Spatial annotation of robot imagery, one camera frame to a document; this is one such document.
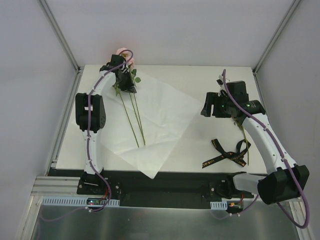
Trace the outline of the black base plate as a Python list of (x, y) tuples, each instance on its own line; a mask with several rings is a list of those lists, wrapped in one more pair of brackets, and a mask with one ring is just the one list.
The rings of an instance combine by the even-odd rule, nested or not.
[(222, 199), (253, 199), (247, 191), (231, 188), (227, 173), (159, 172), (151, 179), (139, 171), (106, 171), (101, 175), (83, 173), (78, 195), (111, 194), (122, 207), (209, 209)]

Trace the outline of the left aluminium frame post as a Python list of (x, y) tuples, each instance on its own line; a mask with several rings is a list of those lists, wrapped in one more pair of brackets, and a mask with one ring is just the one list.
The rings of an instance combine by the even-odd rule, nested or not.
[(62, 47), (66, 57), (68, 58), (69, 62), (71, 63), (73, 69), (79, 73), (81, 70), (81, 67), (79, 66), (74, 54), (72, 53), (72, 50), (54, 16), (54, 13), (52, 12), (50, 5), (46, 0), (37, 0), (37, 3), (39, 4), (41, 10), (43, 11), (49, 25), (51, 26), (55, 37), (57, 38), (60, 46)]

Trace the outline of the peach rose stem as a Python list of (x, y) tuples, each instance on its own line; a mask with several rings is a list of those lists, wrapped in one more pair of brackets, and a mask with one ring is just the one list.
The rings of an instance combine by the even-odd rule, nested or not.
[(125, 105), (125, 101), (124, 101), (124, 99), (123, 99), (123, 97), (122, 97), (122, 91), (121, 91), (121, 89), (119, 88), (119, 86), (118, 86), (117, 84), (114, 84), (114, 85), (113, 85), (113, 88), (114, 88), (114, 90), (115, 90), (115, 95), (116, 95), (116, 96), (119, 96), (120, 99), (121, 99), (121, 102), (122, 102), (122, 105), (123, 105), (123, 108), (124, 108), (124, 111), (125, 111), (125, 115), (126, 115), (126, 117), (127, 117), (127, 120), (128, 120), (129, 126), (130, 126), (130, 129), (131, 129), (131, 131), (132, 131), (132, 134), (133, 134), (133, 137), (134, 137), (136, 146), (139, 148), (140, 145), (139, 145), (139, 142), (138, 142), (138, 139), (137, 139), (137, 136), (136, 136), (134, 127), (133, 127), (133, 125), (132, 125), (130, 116), (129, 116), (129, 114), (128, 114), (128, 111), (127, 111), (127, 108), (126, 108), (126, 105)]
[[(136, 83), (139, 83), (141, 81), (141, 79), (138, 77), (138, 80), (136, 80), (137, 70), (134, 68), (134, 62), (133, 61), (129, 62), (128, 70), (129, 70), (131, 78), (133, 80), (133, 84), (136, 85)], [(144, 135), (142, 120), (141, 120), (141, 116), (140, 116), (139, 107), (138, 107), (138, 103), (137, 103), (137, 98), (136, 98), (136, 93), (135, 92), (134, 93), (130, 93), (130, 101), (132, 103), (133, 112), (134, 112), (134, 115), (135, 115), (139, 130), (140, 130), (140, 134), (141, 134), (141, 137), (142, 137), (143, 145), (146, 146), (146, 139), (145, 139), (145, 135)]]

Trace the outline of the right aluminium frame post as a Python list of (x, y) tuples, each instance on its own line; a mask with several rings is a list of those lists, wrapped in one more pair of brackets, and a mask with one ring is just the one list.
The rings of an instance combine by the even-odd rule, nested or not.
[(283, 18), (281, 19), (279, 25), (277, 26), (275, 32), (273, 33), (271, 39), (269, 40), (269, 42), (268, 42), (266, 48), (264, 49), (262, 55), (258, 59), (257, 64), (252, 69), (252, 72), (253, 72), (254, 76), (256, 76), (258, 74), (259, 70), (263, 66), (263, 64), (266, 61), (267, 57), (269, 56), (269, 54), (271, 53), (271, 51), (275, 47), (278, 39), (282, 35), (283, 31), (285, 30), (285, 28), (289, 24), (289, 21), (292, 19), (294, 13), (296, 12), (296, 10), (298, 9), (298, 7), (300, 6), (300, 4), (302, 2), (303, 2), (302, 0), (293, 0), (292, 3), (290, 4), (288, 10), (285, 12)]

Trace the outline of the pink rose stem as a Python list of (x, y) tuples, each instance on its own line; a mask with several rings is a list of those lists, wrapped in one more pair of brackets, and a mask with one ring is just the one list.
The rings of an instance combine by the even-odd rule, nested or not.
[(133, 52), (130, 51), (129, 49), (127, 48), (119, 48), (117, 51), (116, 51), (116, 54), (119, 55), (119, 56), (122, 56), (124, 58), (124, 60), (126, 61), (126, 65), (125, 67), (128, 67), (129, 66), (129, 62), (133, 62), (134, 64), (134, 68), (135, 68), (135, 60), (133, 58)]

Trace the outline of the aluminium rail profile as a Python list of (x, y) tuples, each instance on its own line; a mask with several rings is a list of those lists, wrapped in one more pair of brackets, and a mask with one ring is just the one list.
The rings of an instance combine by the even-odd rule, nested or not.
[(83, 170), (58, 169), (57, 161), (52, 161), (44, 175), (37, 176), (33, 184), (32, 196), (76, 196)]

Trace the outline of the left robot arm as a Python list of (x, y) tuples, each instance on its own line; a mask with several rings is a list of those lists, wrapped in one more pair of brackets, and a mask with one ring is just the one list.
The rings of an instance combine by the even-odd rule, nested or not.
[(104, 168), (101, 134), (107, 117), (103, 94), (110, 89), (115, 89), (117, 94), (137, 92), (130, 70), (132, 60), (133, 52), (130, 50), (113, 54), (110, 61), (100, 68), (98, 79), (90, 89), (75, 96), (75, 121), (85, 142), (86, 174), (100, 174)]

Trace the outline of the black printed ribbon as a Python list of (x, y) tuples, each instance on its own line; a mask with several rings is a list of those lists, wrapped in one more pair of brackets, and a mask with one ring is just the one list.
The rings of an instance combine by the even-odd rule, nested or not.
[(222, 145), (220, 144), (219, 140), (213, 139), (211, 141), (213, 147), (215, 148), (216, 151), (218, 151), (220, 153), (219, 156), (211, 158), (207, 161), (204, 161), (202, 163), (202, 169), (209, 167), (213, 164), (216, 164), (224, 159), (229, 159), (230, 161), (236, 163), (237, 165), (241, 166), (241, 167), (245, 167), (247, 165), (247, 163), (244, 161), (244, 156), (245, 154), (247, 154), (247, 149), (246, 149), (246, 143), (245, 140), (240, 140), (237, 144), (236, 144), (236, 151), (225, 151), (222, 147)]

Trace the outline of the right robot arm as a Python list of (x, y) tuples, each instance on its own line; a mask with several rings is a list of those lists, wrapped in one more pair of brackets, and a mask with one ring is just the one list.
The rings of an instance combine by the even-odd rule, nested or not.
[(298, 165), (287, 153), (273, 131), (261, 102), (251, 100), (244, 81), (217, 80), (220, 89), (207, 92), (201, 115), (233, 119), (248, 132), (257, 147), (266, 176), (247, 172), (231, 173), (223, 190), (226, 197), (237, 197), (242, 191), (260, 196), (267, 204), (279, 204), (296, 198), (307, 201), (304, 188), (310, 176), (305, 165)]

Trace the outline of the aluminium frame post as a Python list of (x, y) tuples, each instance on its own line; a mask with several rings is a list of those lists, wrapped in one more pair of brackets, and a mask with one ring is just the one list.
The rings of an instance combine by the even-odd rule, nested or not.
[(271, 39), (269, 40), (269, 42), (268, 42), (266, 48), (264, 49), (262, 55), (258, 59), (257, 64), (252, 69), (252, 72), (253, 72), (254, 76), (256, 76), (258, 74), (259, 70), (263, 66), (263, 64), (266, 61), (267, 57), (269, 56), (269, 54), (271, 53), (271, 51), (275, 47), (278, 39), (282, 35), (283, 31), (285, 30), (285, 28), (289, 24), (289, 21), (292, 19), (294, 13), (296, 12), (296, 10), (298, 9), (298, 7), (300, 6), (300, 4), (302, 2), (303, 2), (302, 0), (293, 0), (292, 3), (290, 4), (288, 10), (285, 12), (283, 18), (281, 19), (279, 25), (277, 26), (275, 32), (273, 33)]
[(66, 57), (68, 58), (69, 62), (71, 63), (73, 69), (79, 73), (81, 70), (81, 67), (79, 66), (74, 54), (72, 53), (72, 50), (54, 16), (54, 13), (52, 12), (50, 5), (46, 0), (37, 0), (37, 3), (39, 4), (41, 10), (43, 11), (49, 25), (51, 26), (55, 37), (57, 38), (60, 46), (62, 47)]

